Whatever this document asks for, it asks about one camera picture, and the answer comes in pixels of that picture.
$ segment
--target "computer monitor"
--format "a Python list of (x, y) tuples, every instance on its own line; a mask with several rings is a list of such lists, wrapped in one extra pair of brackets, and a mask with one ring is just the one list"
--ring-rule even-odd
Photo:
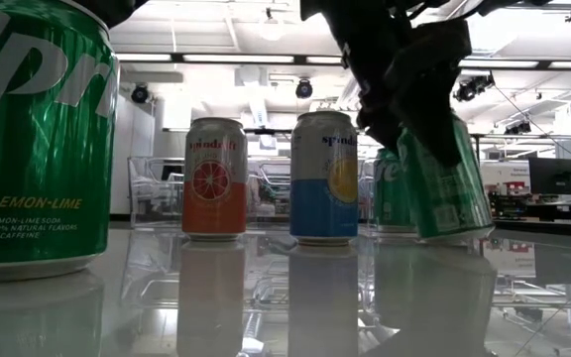
[(571, 160), (528, 158), (530, 191), (571, 194)]

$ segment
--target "lemon slice graphic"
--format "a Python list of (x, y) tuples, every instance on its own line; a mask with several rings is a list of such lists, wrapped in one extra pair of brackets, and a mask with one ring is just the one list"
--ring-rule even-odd
[(358, 197), (358, 163), (353, 159), (334, 162), (327, 183), (336, 198), (346, 203), (355, 201)]

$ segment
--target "desk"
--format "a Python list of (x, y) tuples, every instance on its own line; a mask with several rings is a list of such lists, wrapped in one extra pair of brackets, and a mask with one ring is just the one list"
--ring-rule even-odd
[[(559, 210), (559, 207), (569, 207), (569, 211)], [(555, 202), (528, 204), (525, 215), (538, 217), (544, 222), (553, 222), (557, 219), (569, 219), (571, 221), (571, 203)]]

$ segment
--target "spindrift logo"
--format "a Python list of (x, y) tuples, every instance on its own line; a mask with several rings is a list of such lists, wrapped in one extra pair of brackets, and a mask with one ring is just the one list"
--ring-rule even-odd
[(356, 146), (357, 142), (353, 136), (349, 136), (349, 138), (341, 138), (341, 137), (323, 137), (323, 144), (327, 144), (327, 146), (332, 146), (334, 144), (341, 144), (341, 145), (350, 145)]
[(198, 139), (196, 143), (190, 143), (190, 150), (196, 152), (201, 149), (225, 149), (225, 150), (237, 150), (237, 143), (228, 142), (222, 143), (217, 139), (211, 142), (202, 143), (201, 139)]

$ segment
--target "orange can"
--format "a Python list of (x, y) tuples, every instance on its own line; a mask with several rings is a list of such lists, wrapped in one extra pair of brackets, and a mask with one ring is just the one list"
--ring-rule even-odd
[(191, 123), (182, 231), (193, 240), (233, 240), (246, 231), (248, 143), (242, 128), (227, 118)]

